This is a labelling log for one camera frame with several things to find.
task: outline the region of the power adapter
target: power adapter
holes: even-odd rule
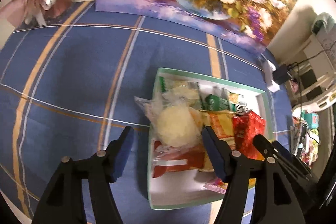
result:
[[[277,70],[273,71],[273,81],[278,85],[282,85],[291,79],[293,79],[293,76],[285,64],[281,65]]]

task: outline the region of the wall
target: wall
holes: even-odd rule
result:
[[[269,50],[278,61],[285,58],[287,52],[295,49],[309,35],[310,27],[316,15],[328,12],[336,19],[336,3],[334,0],[298,0],[282,28],[269,44]],[[5,20],[0,20],[0,48],[2,48],[13,27]]]

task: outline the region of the silver bolt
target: silver bolt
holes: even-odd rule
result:
[[[231,152],[231,154],[234,156],[234,157],[240,157],[241,156],[241,152],[239,152],[238,150],[233,150]]]
[[[63,163],[66,163],[69,160],[70,160],[70,157],[68,157],[68,156],[64,156],[63,158],[61,158],[61,162],[63,162]]]
[[[270,164],[275,163],[275,159],[272,158],[272,157],[268,157],[268,158],[267,158],[267,161],[268,161]]]
[[[99,150],[98,152],[97,152],[97,156],[98,157],[104,157],[106,155],[106,151],[105,150]]]

